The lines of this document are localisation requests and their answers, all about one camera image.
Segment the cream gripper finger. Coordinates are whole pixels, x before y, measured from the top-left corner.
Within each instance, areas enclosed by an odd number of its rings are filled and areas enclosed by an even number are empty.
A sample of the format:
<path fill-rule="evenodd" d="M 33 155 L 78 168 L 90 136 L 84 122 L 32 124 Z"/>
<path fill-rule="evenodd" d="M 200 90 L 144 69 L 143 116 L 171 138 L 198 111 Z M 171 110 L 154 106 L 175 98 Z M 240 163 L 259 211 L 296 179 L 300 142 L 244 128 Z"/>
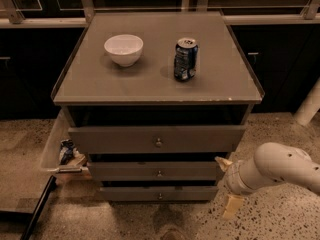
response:
<path fill-rule="evenodd" d="M 242 207 L 243 203 L 244 198 L 242 196 L 228 194 L 222 218 L 226 220 L 233 219 L 238 210 Z"/>
<path fill-rule="evenodd" d="M 228 168 L 232 165 L 232 161 L 222 157 L 216 157 L 215 161 L 218 163 L 223 172 L 226 172 Z"/>

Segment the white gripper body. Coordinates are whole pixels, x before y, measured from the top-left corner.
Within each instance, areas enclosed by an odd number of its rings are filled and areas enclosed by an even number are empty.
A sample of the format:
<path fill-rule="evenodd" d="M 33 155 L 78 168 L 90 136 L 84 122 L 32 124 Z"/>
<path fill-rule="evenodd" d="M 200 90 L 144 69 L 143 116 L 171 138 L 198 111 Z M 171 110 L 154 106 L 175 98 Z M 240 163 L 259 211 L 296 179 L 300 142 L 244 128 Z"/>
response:
<path fill-rule="evenodd" d="M 253 193 L 240 176 L 240 166 L 243 160 L 232 163 L 225 172 L 225 185 L 229 191 L 235 195 L 248 196 Z"/>

